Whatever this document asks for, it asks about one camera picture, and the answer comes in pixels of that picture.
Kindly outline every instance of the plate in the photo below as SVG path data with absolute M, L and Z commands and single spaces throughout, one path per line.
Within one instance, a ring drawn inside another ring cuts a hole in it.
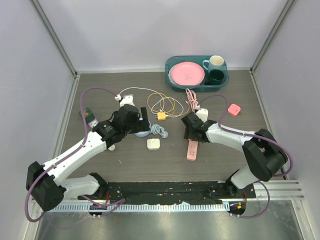
M 172 67 L 171 78 L 178 85 L 196 86 L 205 78 L 205 71 L 199 64 L 185 61 Z

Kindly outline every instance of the tabletop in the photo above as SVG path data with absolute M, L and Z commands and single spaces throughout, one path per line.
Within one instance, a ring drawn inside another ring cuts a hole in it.
M 245 131 L 267 128 L 258 97 L 248 70 L 229 71 L 227 86 L 217 92 L 197 93 L 200 101 L 214 94 L 223 94 L 229 103 L 241 107 L 241 115 L 228 115 L 223 125 Z M 128 87 L 149 88 L 173 97 L 184 106 L 185 92 L 173 91 L 165 82 L 164 72 L 127 72 L 82 74 L 76 90 L 62 151 L 67 150 L 84 137 L 84 127 L 80 117 L 80 95 L 90 87 L 109 88 L 119 93 Z M 151 91 L 129 89 L 122 95 L 133 94 L 136 107 L 147 107 L 147 97 Z M 152 96 L 156 103 L 159 96 Z M 84 97 L 84 107 L 89 107 L 98 121 L 109 119 L 119 109 L 114 96 L 101 90 L 92 90 Z M 214 97 L 201 104 L 209 111 L 208 119 L 218 121 L 226 104 L 223 98 Z M 187 160 L 188 140 L 184 139 L 185 126 L 182 117 L 157 121 L 148 109 L 152 124 L 159 124 L 168 132 L 168 138 L 159 135 L 137 137 L 128 134 L 115 145 L 115 151 L 104 151 L 74 171 L 70 177 L 83 177 L 90 173 L 100 174 L 107 182 L 158 182 L 158 181 L 224 181 L 237 169 L 244 167 L 244 154 L 217 143 L 200 143 L 195 161 Z M 147 149 L 147 139 L 160 138 L 160 149 Z

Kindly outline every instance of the floor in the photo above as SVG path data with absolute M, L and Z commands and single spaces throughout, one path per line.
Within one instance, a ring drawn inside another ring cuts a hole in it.
M 257 214 L 265 205 L 265 201 L 248 202 L 246 214 Z M 272 201 L 269 210 L 255 219 L 237 219 L 224 211 L 86 217 L 84 212 L 49 212 L 35 240 L 303 240 L 291 201 Z
M 241 115 L 227 115 L 223 124 L 245 131 L 258 131 L 266 128 L 255 88 L 247 70 L 229 72 L 230 80 L 226 87 L 216 92 L 225 95 L 230 103 L 241 107 Z M 76 91 L 62 151 L 67 150 L 84 137 L 83 124 L 79 114 L 81 93 L 90 87 L 109 88 L 119 93 L 124 88 L 151 88 L 184 103 L 183 92 L 173 91 L 165 82 L 164 72 L 82 74 Z M 125 94 L 133 94 L 137 107 L 147 106 L 147 90 L 130 89 Z M 199 100 L 212 93 L 198 93 Z M 156 96 L 151 103 L 159 100 Z M 88 92 L 84 106 L 91 108 L 98 121 L 110 118 L 119 109 L 119 103 L 111 94 L 101 90 Z M 222 98 L 215 97 L 201 104 L 209 110 L 209 119 L 218 120 L 225 109 Z M 158 122 L 148 110 L 152 124 L 159 123 L 168 132 L 168 138 L 161 139 L 160 149 L 148 150 L 147 137 L 129 134 L 116 144 L 115 151 L 105 151 L 83 164 L 70 177 L 83 177 L 92 172 L 99 173 L 108 182 L 157 182 L 157 181 L 223 181 L 233 172 L 246 165 L 243 153 L 220 144 L 202 143 L 198 148 L 196 161 L 186 159 L 188 140 L 184 139 L 184 124 L 181 117 L 167 118 Z

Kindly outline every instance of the cup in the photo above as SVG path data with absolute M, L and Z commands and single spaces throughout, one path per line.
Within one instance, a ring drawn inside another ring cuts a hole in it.
M 209 60 L 202 62 L 202 66 L 208 71 L 209 76 L 208 81 L 205 83 L 206 85 L 220 85 L 223 83 L 225 78 L 225 74 L 222 71 L 224 62 L 225 60 L 218 55 L 214 55 Z

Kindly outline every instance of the pink power strip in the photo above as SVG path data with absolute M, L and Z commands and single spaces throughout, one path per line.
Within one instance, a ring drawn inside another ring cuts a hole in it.
M 186 159 L 190 161 L 195 161 L 197 158 L 198 142 L 189 140 L 188 152 L 186 154 Z

